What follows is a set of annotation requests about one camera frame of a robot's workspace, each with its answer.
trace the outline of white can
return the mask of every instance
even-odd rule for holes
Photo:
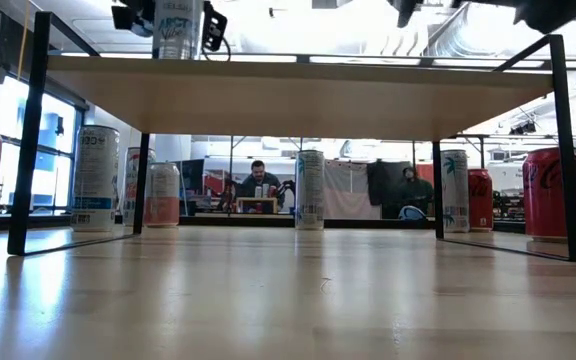
[[[144,223],[150,227],[179,224],[179,169],[175,163],[152,163],[147,174]]]
[[[441,183],[446,232],[468,232],[468,156],[465,150],[441,152]]]
[[[135,205],[137,202],[137,174],[139,173],[138,147],[130,147],[126,151],[126,179],[124,181],[123,222],[124,225],[132,226],[135,221]],[[155,162],[155,150],[148,149],[148,167]]]
[[[83,125],[77,141],[72,228],[110,231],[118,199],[119,132],[106,126]]]
[[[305,150],[297,153],[297,196],[295,199],[295,228],[323,230],[324,228],[324,153]]]
[[[194,59],[199,54],[203,1],[157,0],[153,50],[159,59]]]

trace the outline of black metal frame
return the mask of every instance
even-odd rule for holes
[[[552,62],[552,83],[555,92],[555,112],[557,116],[557,133],[559,138],[559,154],[561,157],[561,172],[564,191],[566,215],[566,230],[568,237],[568,256],[559,256],[541,252],[531,252],[497,247],[494,245],[458,241],[444,238],[441,160],[439,142],[433,142],[433,168],[435,176],[435,232],[437,240],[456,244],[471,245],[488,249],[502,250],[519,254],[538,256],[549,259],[576,262],[576,176],[574,163],[574,147],[572,141],[572,125],[570,118],[570,102],[568,97],[568,73],[566,70],[566,53],[564,39],[561,35],[546,35],[530,45],[519,54],[497,67],[493,71],[505,71],[519,61],[526,59],[544,46],[549,45]]]
[[[61,19],[51,12],[37,12],[35,15],[35,29],[33,33],[32,64],[29,91],[26,100],[26,112],[21,141],[19,143],[19,164],[17,166],[17,183],[10,220],[8,235],[8,253],[11,255],[37,255],[52,251],[66,250],[74,247],[99,244],[113,240],[130,238],[141,234],[144,208],[144,193],[146,188],[146,161],[139,163],[137,175],[137,200],[135,209],[135,222],[133,233],[117,237],[104,237],[101,239],[72,242],[66,245],[26,252],[26,233],[28,230],[30,201],[32,192],[32,178],[35,170],[35,158],[41,147],[38,145],[39,124],[41,122],[41,99],[46,92],[46,74],[48,71],[48,51],[50,50],[50,27],[54,26],[70,41],[90,56],[100,56],[84,39],[79,37]],[[140,155],[147,158],[150,134],[142,134]]]

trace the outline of wooden floor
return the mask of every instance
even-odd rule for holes
[[[576,359],[576,264],[430,231],[181,227],[27,258],[0,235],[0,359]]]

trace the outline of person in hood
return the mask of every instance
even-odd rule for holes
[[[400,203],[404,206],[414,206],[427,214],[428,206],[434,195],[432,185],[428,181],[420,179],[415,169],[411,167],[405,168],[403,175],[404,179],[397,189]]]
[[[255,160],[250,165],[251,174],[241,183],[238,188],[238,197],[255,197],[255,188],[257,186],[263,186],[263,184],[268,184],[268,187],[275,186],[279,189],[281,183],[279,179],[266,172],[266,165],[261,160]],[[281,209],[284,205],[285,196],[282,194],[277,198],[277,206]]]

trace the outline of black metal table leg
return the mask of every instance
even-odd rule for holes
[[[48,70],[48,48],[50,46],[50,22],[52,13],[37,13],[33,33],[32,64],[30,68],[29,91],[26,99],[26,112],[19,146],[17,165],[17,183],[12,204],[10,233],[8,235],[8,253],[24,255],[26,231],[30,216],[32,198],[32,177],[37,158],[39,142],[39,124],[41,123],[41,99],[46,87]]]
[[[432,169],[435,182],[435,237],[444,238],[444,204],[441,185],[441,147],[439,141],[432,143]]]
[[[561,180],[564,190],[568,257],[570,261],[576,261],[575,148],[572,141],[566,52],[564,39],[561,35],[550,37],[550,56],[552,58],[552,82],[555,89],[555,113],[559,137],[559,156],[561,158]]]
[[[141,234],[144,223],[144,199],[146,195],[146,174],[148,172],[148,147],[150,134],[141,134],[139,148],[139,170],[137,171],[137,198],[135,199],[135,220],[132,227],[133,234]]]

